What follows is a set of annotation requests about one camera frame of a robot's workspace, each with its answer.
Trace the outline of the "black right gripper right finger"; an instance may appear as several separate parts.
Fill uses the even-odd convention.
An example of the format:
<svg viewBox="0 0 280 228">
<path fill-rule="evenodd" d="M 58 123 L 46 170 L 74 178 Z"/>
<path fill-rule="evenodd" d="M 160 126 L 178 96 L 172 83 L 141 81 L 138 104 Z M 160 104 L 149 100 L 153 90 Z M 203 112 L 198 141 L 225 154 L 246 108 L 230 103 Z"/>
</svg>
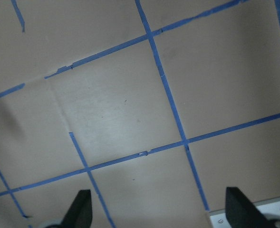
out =
<svg viewBox="0 0 280 228">
<path fill-rule="evenodd" d="M 238 187 L 227 187 L 225 216 L 232 228 L 272 228 L 273 224 Z"/>
</svg>

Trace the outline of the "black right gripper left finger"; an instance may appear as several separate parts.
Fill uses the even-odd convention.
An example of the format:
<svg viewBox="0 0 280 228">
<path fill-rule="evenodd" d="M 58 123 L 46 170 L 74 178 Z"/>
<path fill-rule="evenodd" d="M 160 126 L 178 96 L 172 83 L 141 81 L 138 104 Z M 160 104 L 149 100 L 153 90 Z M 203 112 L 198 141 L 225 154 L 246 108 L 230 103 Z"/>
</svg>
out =
<svg viewBox="0 0 280 228">
<path fill-rule="evenodd" d="M 89 228 L 93 220 L 91 190 L 80 190 L 65 214 L 62 228 Z"/>
</svg>

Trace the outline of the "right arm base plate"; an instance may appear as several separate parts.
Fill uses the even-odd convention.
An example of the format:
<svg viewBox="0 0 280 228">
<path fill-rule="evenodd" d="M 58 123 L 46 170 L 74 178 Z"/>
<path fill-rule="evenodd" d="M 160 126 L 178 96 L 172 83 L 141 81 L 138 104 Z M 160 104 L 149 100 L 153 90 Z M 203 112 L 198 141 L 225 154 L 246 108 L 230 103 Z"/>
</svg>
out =
<svg viewBox="0 0 280 228">
<path fill-rule="evenodd" d="M 253 203 L 256 208 L 267 218 L 280 220 L 280 197 L 257 201 Z M 208 213 L 212 228 L 230 228 L 225 210 L 216 210 Z"/>
</svg>

